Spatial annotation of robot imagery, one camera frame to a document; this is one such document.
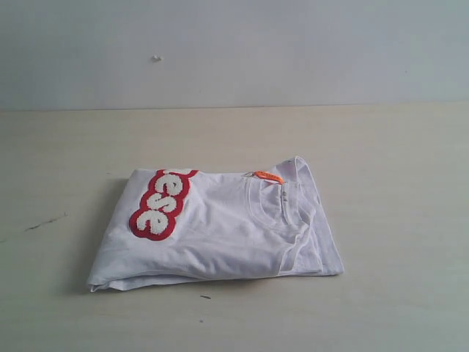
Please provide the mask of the white t-shirt red Chinese patch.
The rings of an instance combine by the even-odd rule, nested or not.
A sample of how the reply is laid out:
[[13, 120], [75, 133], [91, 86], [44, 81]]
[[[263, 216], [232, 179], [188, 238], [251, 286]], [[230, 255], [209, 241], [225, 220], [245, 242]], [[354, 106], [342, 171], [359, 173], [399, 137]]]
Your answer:
[[309, 165], [295, 156], [241, 173], [136, 169], [87, 284], [126, 291], [343, 270]]

